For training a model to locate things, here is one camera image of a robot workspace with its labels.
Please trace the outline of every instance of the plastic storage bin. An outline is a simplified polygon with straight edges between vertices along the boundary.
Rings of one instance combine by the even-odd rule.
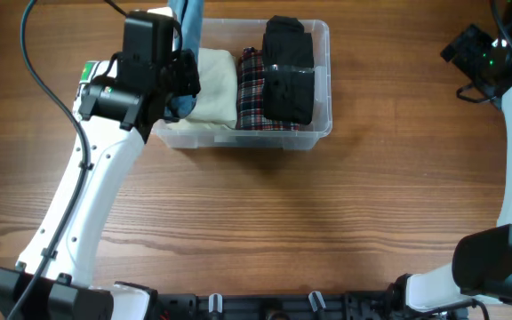
[[[243,48],[261,49],[267,20],[204,19],[201,47],[224,49],[240,57]],[[309,150],[332,129],[329,28],[320,20],[300,21],[313,37],[316,90],[313,121],[297,132],[171,130],[157,122],[155,134],[170,148],[243,147]]]

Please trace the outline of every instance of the blue cloth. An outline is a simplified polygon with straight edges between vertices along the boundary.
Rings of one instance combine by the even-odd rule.
[[[173,9],[178,22],[181,24],[183,49],[191,49],[198,64],[204,0],[169,0],[167,5]],[[171,100],[171,104],[173,109],[177,110],[178,117],[182,119],[193,111],[196,99],[193,99],[193,96],[177,97]],[[165,116],[172,116],[172,112],[166,109]]]

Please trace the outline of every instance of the wooden table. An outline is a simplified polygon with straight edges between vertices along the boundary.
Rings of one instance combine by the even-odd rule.
[[[43,1],[28,22],[31,59],[67,105],[84,62],[106,60],[122,43],[123,18],[83,2]],[[0,0],[0,266],[8,268],[41,222],[75,138],[24,67],[25,3]],[[95,283],[200,295],[379,290],[450,262],[462,237],[495,226],[505,186],[503,115],[457,100],[468,80],[439,56],[469,23],[494,30],[484,1],[462,6],[208,2],[206,17],[327,22],[332,133],[309,152],[171,150],[152,137],[108,218]],[[512,308],[491,313],[512,318]]]

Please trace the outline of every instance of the black folded clothing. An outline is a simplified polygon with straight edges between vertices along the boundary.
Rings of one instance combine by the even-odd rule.
[[[310,124],[313,115],[315,74],[283,71],[282,66],[313,68],[313,40],[295,18],[275,16],[266,25],[264,62],[264,116],[279,121]],[[277,65],[279,70],[267,70]]]

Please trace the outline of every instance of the black cable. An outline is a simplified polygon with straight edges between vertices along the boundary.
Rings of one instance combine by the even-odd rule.
[[[185,21],[185,12],[187,12],[188,7],[188,0],[185,0],[185,4],[183,5],[183,11],[181,12],[181,21],[179,21],[180,24],[183,24],[183,21]]]
[[[172,52],[172,59],[176,60],[181,56],[181,51],[183,50],[183,33],[181,31],[181,24],[178,21],[173,20],[173,28],[177,30],[177,35],[179,36],[179,44],[177,45],[177,50]]]
[[[114,8],[114,10],[116,10],[117,12],[120,12],[123,14],[123,16],[127,17],[128,14],[125,13],[124,9],[120,8],[119,6],[117,6],[117,4],[114,4],[114,2],[112,0],[104,0],[105,3],[109,4],[112,8]]]
[[[458,99],[461,99],[461,100],[464,100],[464,101],[467,101],[467,102],[471,102],[471,103],[485,103],[485,102],[490,102],[491,100],[497,98],[495,96],[493,96],[493,97],[486,97],[486,96],[484,96],[481,99],[473,99],[473,98],[470,98],[469,96],[466,96],[466,95],[462,94],[462,93],[466,92],[467,90],[473,89],[474,87],[475,87],[474,83],[466,84],[466,85],[462,86],[461,88],[459,88],[455,92],[455,95],[456,95],[456,97],[458,97]]]
[[[108,73],[110,73],[110,70],[112,70],[112,67],[114,66],[114,61],[116,61],[119,58],[120,54],[121,54],[121,52],[116,52],[116,53],[112,54],[112,58],[110,58],[108,67],[106,68],[106,71],[104,71],[102,76],[107,76]]]
[[[411,316],[409,318],[406,318],[405,320],[420,319],[420,318],[423,318],[425,316],[433,316],[435,314],[440,314],[440,313],[443,313],[443,312],[449,312],[449,311],[454,311],[454,310],[457,310],[457,309],[469,308],[469,307],[472,307],[472,308],[480,307],[481,311],[484,314],[484,320],[489,320],[489,312],[487,311],[487,307],[485,306],[485,304],[483,304],[483,302],[475,300],[475,299],[473,299],[471,301],[456,303],[454,305],[451,305],[451,306],[448,306],[448,307],[445,307],[445,308],[435,308],[434,310],[427,311],[427,312],[424,312],[424,313],[419,313],[418,315]]]
[[[484,320],[489,320],[489,311],[487,311],[487,307],[485,304],[479,300],[473,300],[474,305],[471,307],[475,308],[476,306],[481,308],[481,312],[484,314]]]
[[[495,0],[489,0],[489,4],[491,5],[493,19],[495,20],[495,23],[497,24],[497,28],[499,29],[499,32],[501,32],[501,34],[505,38],[505,41],[507,41],[507,44],[512,51],[512,39],[508,35],[508,32],[505,29],[505,27],[503,26],[503,22],[501,21],[501,17],[499,16],[499,11],[497,10],[497,5],[495,3]],[[501,39],[499,39],[498,45],[501,46]]]
[[[88,139],[86,138],[86,134],[84,133],[84,129],[80,123],[77,122],[75,117],[72,115],[70,110],[60,101],[60,99],[49,89],[49,87],[44,84],[43,80],[39,77],[39,75],[35,72],[33,69],[33,66],[31,64],[30,59],[27,55],[27,47],[25,45],[25,27],[27,26],[27,19],[29,14],[31,13],[31,10],[33,9],[33,6],[35,6],[36,0],[30,0],[30,2],[27,4],[27,8],[25,8],[25,11],[23,13],[23,17],[21,19],[21,26],[20,26],[20,46],[21,46],[21,53],[23,54],[23,59],[25,61],[25,65],[27,66],[27,69],[29,73],[32,75],[32,77],[35,79],[35,82],[43,89],[43,91],[53,100],[59,108],[64,112],[64,114],[67,116],[68,120],[72,123],[72,125],[75,127],[76,133],[78,134],[78,137],[80,139],[80,142],[82,144],[82,162],[81,162],[81,169],[80,173],[78,174],[78,180],[76,181],[75,190],[72,194],[72,197],[70,198],[70,201],[68,201],[67,208],[62,215],[62,218],[60,218],[59,225],[52,235],[51,242],[46,248],[45,254],[43,254],[43,258],[41,259],[41,263],[36,269],[35,274],[31,278],[31,281],[28,283],[27,287],[25,288],[25,291],[21,294],[19,299],[17,300],[17,303],[13,306],[13,309],[9,313],[7,319],[13,319],[22,308],[23,304],[27,300],[29,294],[33,291],[33,288],[36,285],[36,282],[43,274],[44,269],[46,268],[47,264],[49,263],[49,260],[51,258],[52,253],[55,251],[57,244],[59,243],[60,236],[62,235],[62,232],[64,231],[64,227],[66,227],[68,223],[68,219],[70,217],[70,214],[72,213],[72,210],[76,204],[76,200],[80,196],[80,193],[84,186],[84,180],[86,178],[86,173],[88,171],[88,168],[90,167],[90,146],[88,143]]]

